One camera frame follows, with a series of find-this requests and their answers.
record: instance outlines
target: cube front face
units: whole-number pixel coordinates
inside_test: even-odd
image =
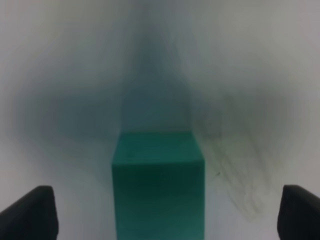
[[[175,134],[179,133],[156,135],[153,140],[168,139]],[[185,141],[193,143],[190,138],[193,138],[191,133],[181,135],[178,145],[183,145]],[[143,145],[136,145],[136,147],[140,148],[139,151],[144,148]],[[174,147],[177,146],[173,145],[170,148],[167,145],[163,146],[163,149],[175,151]],[[131,151],[129,155],[137,156]],[[125,162],[117,161],[115,156],[112,163],[118,240],[204,239],[205,161],[203,159],[195,158],[186,161],[181,159],[146,161],[144,159],[144,161]]]

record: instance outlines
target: white backdrop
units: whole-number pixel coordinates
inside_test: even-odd
[[[121,124],[192,127],[206,239],[278,239],[283,184],[320,193],[319,3],[142,3],[0,0],[0,209],[52,185],[60,240],[115,239]]]

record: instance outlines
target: green cube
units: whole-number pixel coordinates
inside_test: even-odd
[[[205,161],[190,132],[126,133],[112,162],[118,240],[203,240]]]

